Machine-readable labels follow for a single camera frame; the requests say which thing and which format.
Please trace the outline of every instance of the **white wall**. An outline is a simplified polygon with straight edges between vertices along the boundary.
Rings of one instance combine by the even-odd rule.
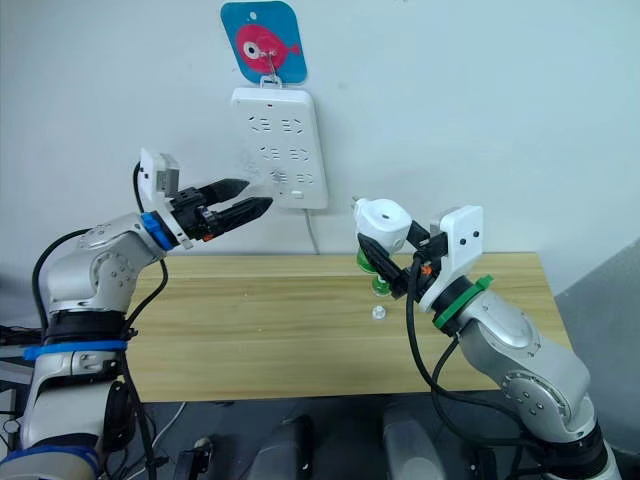
[[[355,250],[352,195],[424,222],[484,205],[487,249],[539,251],[555,292],[640,235],[637,2],[290,4],[331,192],[323,252]],[[140,146],[185,185],[254,176],[220,5],[2,1],[2,285],[58,235],[134,210]],[[303,217],[273,208],[193,253],[310,251]]]

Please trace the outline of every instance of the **black wire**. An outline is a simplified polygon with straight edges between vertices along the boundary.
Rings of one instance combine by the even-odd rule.
[[[47,257],[51,255],[51,252],[53,252],[56,248],[58,248],[67,240],[83,235],[88,231],[88,228],[83,228],[81,230],[76,230],[75,232],[67,233],[66,235],[58,238],[55,242],[49,245],[44,252],[42,252],[42,255],[40,255],[40,258],[38,258],[35,267],[33,267],[33,273],[31,274],[31,290],[33,292],[33,299],[35,300],[36,307],[38,309],[38,315],[40,317],[40,325],[42,327],[42,341],[44,341],[45,335],[47,334],[47,328],[49,327],[49,321],[47,320],[47,311],[44,308],[44,303],[42,302],[42,294],[40,293],[40,271],[42,270],[42,266],[47,260]]]
[[[0,435],[0,439],[2,439],[2,443],[7,446],[7,452],[11,452],[12,448],[9,446],[9,442],[2,435]]]
[[[158,295],[160,295],[162,290],[164,290],[164,287],[167,285],[167,282],[169,281],[169,271],[167,270],[167,264],[164,262],[164,260],[160,260],[160,268],[162,268],[162,280],[160,281],[160,285],[158,285],[147,298],[142,300],[133,312],[131,312],[131,315],[129,315],[129,318],[124,324],[123,335],[128,334],[129,328],[131,327],[135,319],[138,318],[138,315],[140,315],[142,310],[144,310],[147,305],[149,305]]]
[[[497,405],[497,404],[494,404],[493,402],[470,398],[468,396],[464,396],[464,399],[463,399],[459,394],[454,395],[451,392],[442,388],[440,385],[438,385],[438,383],[429,374],[429,371],[427,370],[427,367],[425,366],[424,361],[422,360],[422,356],[420,355],[420,347],[418,346],[418,340],[416,337],[414,314],[413,314],[413,302],[415,301],[415,298],[416,298],[416,284],[417,284],[418,275],[420,274],[420,266],[421,266],[420,259],[415,258],[413,260],[413,263],[411,265],[411,270],[409,273],[410,278],[409,278],[409,284],[407,289],[408,291],[407,291],[407,303],[406,303],[407,334],[409,336],[409,346],[411,347],[411,354],[413,356],[413,360],[416,366],[418,367],[418,371],[422,375],[422,378],[424,378],[425,382],[427,382],[429,387],[431,387],[432,392],[434,393],[433,402],[436,407],[436,411],[438,412],[438,415],[442,419],[442,422],[449,428],[449,430],[451,430],[457,436],[459,436],[460,438],[462,438],[463,440],[471,444],[480,445],[484,447],[522,445],[532,449],[539,450],[540,446],[538,445],[538,443],[526,438],[521,438],[521,437],[489,438],[489,437],[483,437],[480,435],[474,435],[474,434],[468,433],[467,431],[459,428],[455,423],[453,423],[445,413],[444,409],[442,408],[442,405],[440,404],[439,395],[445,398],[449,398],[451,400],[464,401],[465,403],[472,403],[475,405],[481,405],[483,407],[494,408],[497,411],[507,414],[510,418],[513,418],[513,415],[515,415],[512,411],[505,409],[502,405]],[[439,362],[441,363],[440,368],[442,368],[442,365],[444,365],[444,362],[446,362],[447,358],[451,355],[451,353],[456,348],[456,346],[457,346],[457,338],[455,338],[454,341],[451,342],[451,344],[449,345],[447,350],[445,350],[445,353],[441,357]],[[518,425],[522,425],[522,422],[519,418],[517,419],[517,422],[518,422]]]
[[[140,199],[140,190],[138,189],[139,173],[140,173],[140,162],[138,162],[133,169],[132,182],[133,182],[133,193],[136,197],[136,204],[138,205],[138,210],[140,210],[140,213],[143,213],[144,209],[142,207],[142,200]],[[160,285],[158,285],[156,289],[153,292],[151,292],[151,294],[147,298],[145,298],[142,302],[140,302],[138,306],[133,310],[133,312],[131,312],[131,315],[129,315],[129,318],[127,319],[123,327],[124,336],[128,335],[129,328],[131,328],[131,325],[133,324],[135,319],[138,318],[138,315],[140,315],[140,312],[142,312],[142,310],[144,310],[147,305],[149,305],[158,295],[160,295],[160,292],[162,292],[162,290],[164,290],[164,287],[167,286],[167,282],[169,281],[169,270],[167,269],[167,264],[165,263],[164,259],[160,260],[160,268],[162,269],[162,280],[160,281]]]
[[[139,173],[140,173],[140,162],[138,162],[133,169],[133,175],[132,175],[131,181],[133,184],[133,193],[136,199],[136,204],[138,205],[138,210],[140,211],[140,213],[144,213],[142,200],[140,199],[140,190],[138,188]],[[129,318],[127,318],[127,321],[125,322],[122,329],[123,337],[128,337],[129,329],[131,328],[131,325],[133,324],[133,322],[136,320],[136,318],[138,318],[142,310],[144,310],[144,308],[147,305],[149,305],[158,295],[160,295],[160,292],[162,292],[164,287],[167,285],[167,282],[169,281],[169,271],[167,270],[166,263],[162,259],[160,260],[160,267],[162,268],[162,280],[160,281],[160,285],[158,285],[156,289],[153,292],[151,292],[149,296],[147,296],[144,300],[142,300],[142,302],[138,304],[138,306],[133,310],[133,312],[131,312],[131,315],[129,315]],[[133,379],[131,378],[131,372],[129,371],[129,365],[127,363],[127,356],[124,352],[121,354],[121,358],[122,358],[122,374],[124,376],[125,382],[129,385],[131,401],[133,403],[133,408],[136,412],[136,416],[138,417],[138,425],[140,426],[140,436],[142,438],[142,444],[143,444],[145,453],[140,460],[136,460],[129,467],[123,468],[123,465],[124,465],[123,463],[123,465],[120,467],[120,469],[122,469],[120,477],[122,478],[126,476],[133,468],[135,468],[135,466],[140,461],[142,461],[146,457],[147,459],[146,468],[148,472],[148,477],[153,480],[156,478],[157,472],[156,472],[156,465],[155,465],[155,456],[153,453],[152,438],[149,436],[149,426],[147,425],[147,418],[149,418],[149,420],[151,421],[151,424],[153,425],[154,437],[156,435],[156,425],[153,419],[151,419],[151,417],[149,417],[147,413],[144,411],[144,406],[140,401],[138,391],[136,390],[136,387],[133,383]]]
[[[517,446],[516,447],[516,453],[513,456],[513,460],[511,462],[511,473],[515,472],[516,470],[518,470],[518,468],[520,468],[520,462],[522,461],[522,454],[524,452],[524,449],[522,448],[522,446]]]
[[[415,274],[415,276],[412,277],[412,279],[417,279],[417,273]],[[408,298],[409,298],[409,294],[407,294],[407,331],[409,333],[409,343],[411,345],[411,353],[413,354],[413,358],[416,363],[416,366],[418,367],[418,370],[422,374],[422,377],[427,382],[427,384],[431,387],[431,389],[437,391],[440,395],[450,400],[470,403],[472,405],[479,405],[481,407],[493,408],[494,410],[497,410],[498,412],[503,413],[504,415],[507,415],[514,422],[516,422],[521,429],[524,429],[525,427],[524,427],[524,424],[522,423],[522,420],[520,419],[518,414],[513,410],[507,407],[504,407],[499,403],[483,400],[480,398],[473,398],[473,397],[470,397],[469,395],[450,392],[444,389],[443,387],[441,387],[437,382],[432,381],[430,379],[429,372],[427,371],[424,365],[424,362],[422,361],[422,357],[420,355],[420,348],[418,347],[418,342],[416,340],[415,322],[413,318],[414,317],[413,303],[411,304],[411,306],[409,306]]]
[[[147,412],[144,413],[145,417],[147,417],[147,419],[149,420],[149,422],[151,423],[151,429],[153,431],[153,438],[156,438],[156,433],[157,433],[157,425],[156,422],[153,420],[153,418],[151,418],[151,415],[149,415]],[[135,468],[138,467],[138,465],[140,464],[140,462],[142,462],[145,458],[145,455],[142,454],[140,455],[136,460],[133,461],[133,463],[131,463],[131,465],[128,465],[126,467],[122,466],[118,468],[118,471],[115,472],[115,474],[117,475],[117,478],[120,479],[124,479],[127,477],[127,475],[129,475],[129,473],[131,473]]]
[[[520,470],[511,472],[505,477],[505,480],[515,480],[516,478],[524,477],[527,475],[542,475],[548,472],[549,471],[544,467],[522,468]]]
[[[113,474],[109,473],[109,457],[107,457],[107,460],[104,462],[104,472],[107,474],[107,476],[110,479],[115,479],[117,478],[117,476],[120,474],[120,472],[122,471],[122,469],[124,468],[125,464],[127,463],[127,460],[129,460],[129,447],[124,447],[124,453],[122,455],[122,460],[120,461],[120,464],[118,465],[118,468],[115,469],[115,471],[113,472]]]
[[[133,194],[136,197],[136,204],[138,205],[138,210],[140,213],[144,212],[144,208],[142,208],[142,200],[140,200],[140,189],[138,188],[138,174],[140,173],[140,162],[136,163],[136,166],[133,167]]]
[[[131,372],[129,371],[129,364],[127,363],[127,354],[123,351],[120,354],[120,360],[122,364],[122,376],[127,385],[129,385],[129,394],[131,395],[131,402],[133,403],[133,409],[138,417],[138,425],[140,426],[140,437],[142,438],[142,446],[144,447],[144,454],[147,459],[146,471],[149,480],[156,480],[157,471],[155,456],[153,453],[153,446],[151,445],[151,437],[149,435],[149,426],[147,425],[146,414],[144,407],[140,401],[140,396],[131,378]]]

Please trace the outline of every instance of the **white robotic arm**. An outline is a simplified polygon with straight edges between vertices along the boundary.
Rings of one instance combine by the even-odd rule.
[[[354,217],[364,255],[396,298],[407,292],[411,279],[389,255],[405,240],[416,248],[420,310],[434,310],[434,325],[457,336],[469,363],[513,402],[546,452],[538,460],[548,467],[549,478],[620,478],[587,394],[590,376],[584,363],[489,290],[491,277],[474,284],[465,276],[483,250],[481,207],[445,212],[432,222],[430,232],[390,200],[360,199]]]
[[[191,248],[194,240],[211,240],[260,217],[271,198],[248,198],[220,212],[208,209],[247,185],[225,179],[178,191],[177,163],[168,155],[141,152],[135,186],[147,212],[87,231],[49,270],[43,344],[25,355],[35,368],[22,449],[0,462],[0,479],[95,479],[106,455],[131,440],[135,393],[118,376],[127,369],[123,352],[136,333],[135,317],[125,314],[137,277],[178,245]]]

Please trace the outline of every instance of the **green ring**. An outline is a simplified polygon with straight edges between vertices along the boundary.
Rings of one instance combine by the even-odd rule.
[[[465,290],[458,298],[456,298],[451,305],[449,305],[444,312],[442,312],[438,317],[434,318],[433,324],[437,329],[442,330],[445,323],[451,320],[456,313],[458,313],[462,307],[464,307],[469,301],[473,299],[480,292],[489,288],[489,285],[493,281],[493,277],[491,275],[486,275],[482,278],[479,278],[476,283],[471,285],[467,290]]]

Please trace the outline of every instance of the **cartoon sticker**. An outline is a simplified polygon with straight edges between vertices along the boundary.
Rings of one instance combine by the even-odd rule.
[[[220,11],[229,43],[247,80],[260,83],[272,73],[283,83],[302,83],[307,66],[298,22],[283,2],[226,3]]]

